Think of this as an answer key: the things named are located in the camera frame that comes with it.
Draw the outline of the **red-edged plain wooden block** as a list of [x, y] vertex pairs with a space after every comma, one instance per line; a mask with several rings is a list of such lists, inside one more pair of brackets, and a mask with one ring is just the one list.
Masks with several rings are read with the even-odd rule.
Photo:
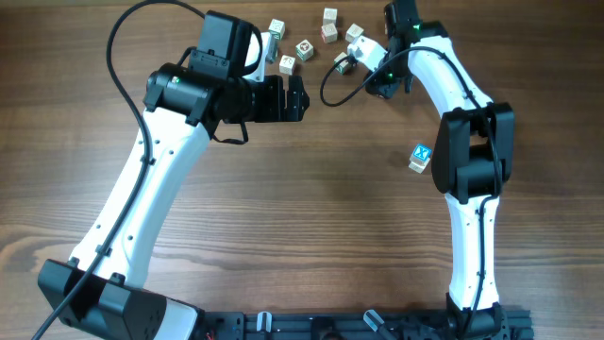
[[424, 170], [426, 169], [426, 165], [420, 164], [420, 163], [415, 163], [415, 162], [411, 161], [409, 164], [409, 168], [411, 170], [415, 171], [416, 173], [422, 174], [424, 172]]

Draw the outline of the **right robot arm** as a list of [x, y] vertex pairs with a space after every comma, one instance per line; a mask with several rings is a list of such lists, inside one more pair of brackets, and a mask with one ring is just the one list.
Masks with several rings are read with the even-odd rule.
[[420, 19], [413, 1], [385, 6], [388, 45], [364, 61], [364, 87], [391, 98], [419, 80], [440, 126], [431, 175], [449, 209], [453, 274], [447, 293], [447, 334], [484, 339], [507, 330], [495, 285], [495, 215], [512, 170], [514, 113], [471, 80], [440, 22]]

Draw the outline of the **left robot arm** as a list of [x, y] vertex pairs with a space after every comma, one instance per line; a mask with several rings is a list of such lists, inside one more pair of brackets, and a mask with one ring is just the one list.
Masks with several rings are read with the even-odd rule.
[[153, 249], [182, 181], [220, 123], [298, 122], [310, 100], [300, 76], [269, 76], [273, 33], [210, 11], [197, 45], [147, 80], [139, 132], [109, 198], [65, 262], [39, 287], [52, 318], [104, 339], [210, 339], [205, 312], [149, 292]]

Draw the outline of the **blue X wooden block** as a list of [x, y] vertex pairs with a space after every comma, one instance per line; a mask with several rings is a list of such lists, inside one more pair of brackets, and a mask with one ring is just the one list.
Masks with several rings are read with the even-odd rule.
[[431, 153], [432, 150], [429, 147], [418, 144], [411, 153], [410, 161], [424, 166], [429, 162]]

